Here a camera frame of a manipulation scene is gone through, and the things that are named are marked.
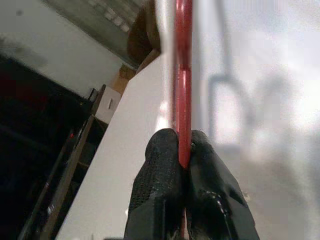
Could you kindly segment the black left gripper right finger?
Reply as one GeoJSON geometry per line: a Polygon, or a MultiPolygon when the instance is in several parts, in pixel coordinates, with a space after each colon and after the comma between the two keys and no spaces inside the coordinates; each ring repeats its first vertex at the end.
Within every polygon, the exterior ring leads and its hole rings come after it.
{"type": "Polygon", "coordinates": [[[190,240],[260,240],[236,178],[206,134],[191,133],[186,204],[190,240]]]}

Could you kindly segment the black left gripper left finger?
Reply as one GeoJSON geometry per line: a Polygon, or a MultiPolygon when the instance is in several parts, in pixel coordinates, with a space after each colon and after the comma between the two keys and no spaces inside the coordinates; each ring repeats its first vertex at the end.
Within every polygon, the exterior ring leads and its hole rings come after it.
{"type": "Polygon", "coordinates": [[[177,133],[171,128],[157,131],[133,182],[124,240],[180,240],[183,177],[177,133]]]}

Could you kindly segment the plain white t-shirt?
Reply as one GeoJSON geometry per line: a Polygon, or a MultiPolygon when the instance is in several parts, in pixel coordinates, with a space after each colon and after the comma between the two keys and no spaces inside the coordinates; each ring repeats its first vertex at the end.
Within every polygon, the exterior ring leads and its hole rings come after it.
{"type": "Polygon", "coordinates": [[[261,240],[320,240],[320,0],[193,0],[192,127],[261,240]]]}

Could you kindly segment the red plastic clothes hanger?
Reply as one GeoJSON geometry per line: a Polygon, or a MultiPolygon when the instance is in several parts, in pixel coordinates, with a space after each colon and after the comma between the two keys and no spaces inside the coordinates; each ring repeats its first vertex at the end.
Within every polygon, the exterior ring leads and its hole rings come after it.
{"type": "Polygon", "coordinates": [[[175,0],[173,28],[174,126],[178,135],[178,162],[187,177],[192,126],[193,0],[175,0]]]}

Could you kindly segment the dark TV stand white drawers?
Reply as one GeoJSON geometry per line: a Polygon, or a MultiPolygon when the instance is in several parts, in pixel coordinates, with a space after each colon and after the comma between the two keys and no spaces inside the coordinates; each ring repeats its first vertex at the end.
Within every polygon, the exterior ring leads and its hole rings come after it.
{"type": "Polygon", "coordinates": [[[0,240],[53,240],[108,125],[84,98],[0,54],[0,240]]]}

